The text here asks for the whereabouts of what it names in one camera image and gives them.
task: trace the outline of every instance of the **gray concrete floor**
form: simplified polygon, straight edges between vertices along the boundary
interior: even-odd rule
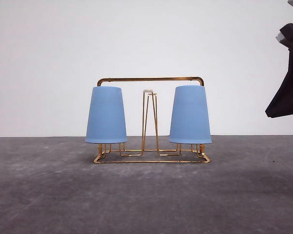
[[[96,152],[83,137],[0,138],[0,234],[293,234],[293,136],[214,136],[209,164]]]

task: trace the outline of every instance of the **gold wire rack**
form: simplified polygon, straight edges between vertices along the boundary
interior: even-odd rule
[[[204,86],[204,81],[200,77],[162,77],[162,78],[103,78],[98,81],[97,86],[101,86],[104,82],[113,81],[180,81],[180,80],[193,80],[198,81],[200,85]],[[156,149],[146,149],[146,132],[147,132],[147,116],[148,106],[152,101],[152,109],[154,115],[155,125],[155,138]],[[182,144],[177,143],[175,149],[160,149],[159,136],[158,136],[158,121],[157,121],[157,94],[153,90],[146,89],[143,91],[143,110],[142,110],[142,139],[141,149],[127,149],[125,143],[118,144],[118,149],[112,149],[112,144],[99,144],[99,153],[94,159],[94,163],[209,163],[210,159],[205,154],[205,144],[191,144],[190,149],[182,149]],[[196,157],[201,160],[117,160],[117,161],[104,161],[107,154],[111,152],[119,152],[121,157],[142,156],[144,152],[157,152],[158,156],[180,156],[181,152],[195,153]]]

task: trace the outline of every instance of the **black fabric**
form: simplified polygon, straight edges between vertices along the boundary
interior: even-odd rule
[[[287,24],[280,29],[286,40],[286,44],[293,44],[293,24]],[[293,47],[288,46],[289,55],[289,68],[288,72],[271,103],[266,109],[268,117],[281,117],[293,115]]]

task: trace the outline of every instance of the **blue cup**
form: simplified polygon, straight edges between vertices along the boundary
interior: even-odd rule
[[[110,86],[93,88],[85,141],[99,144],[127,141],[121,88]]]
[[[204,86],[176,88],[169,141],[181,144],[211,143]]]

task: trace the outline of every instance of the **white wall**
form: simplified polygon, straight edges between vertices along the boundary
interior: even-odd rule
[[[213,135],[293,135],[293,116],[265,114],[289,22],[286,0],[0,0],[0,137],[85,136],[100,78],[170,76],[204,79]],[[188,82],[109,83],[123,89],[127,134],[141,134],[152,88],[168,135],[174,87]]]

